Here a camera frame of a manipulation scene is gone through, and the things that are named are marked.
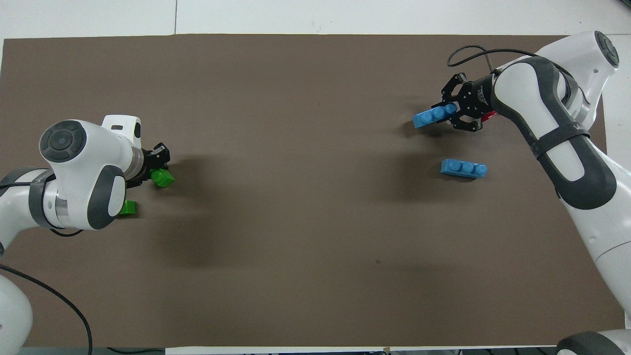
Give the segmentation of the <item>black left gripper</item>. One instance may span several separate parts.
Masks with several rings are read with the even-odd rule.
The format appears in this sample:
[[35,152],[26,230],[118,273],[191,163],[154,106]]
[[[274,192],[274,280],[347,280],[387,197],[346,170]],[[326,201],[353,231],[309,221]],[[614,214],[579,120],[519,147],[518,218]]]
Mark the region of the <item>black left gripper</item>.
[[150,170],[167,168],[171,161],[171,151],[164,143],[158,143],[153,150],[132,148],[132,159],[126,169],[126,188],[136,188],[151,180]]

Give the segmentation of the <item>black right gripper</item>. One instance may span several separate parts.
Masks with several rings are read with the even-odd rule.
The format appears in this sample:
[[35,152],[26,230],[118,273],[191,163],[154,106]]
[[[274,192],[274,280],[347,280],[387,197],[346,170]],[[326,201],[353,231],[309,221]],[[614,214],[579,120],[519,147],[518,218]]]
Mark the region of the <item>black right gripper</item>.
[[450,103],[462,106],[448,118],[455,130],[477,132],[482,130],[482,120],[495,114],[491,107],[491,93],[494,74],[487,74],[476,80],[469,80],[464,73],[456,73],[441,90],[441,106]]

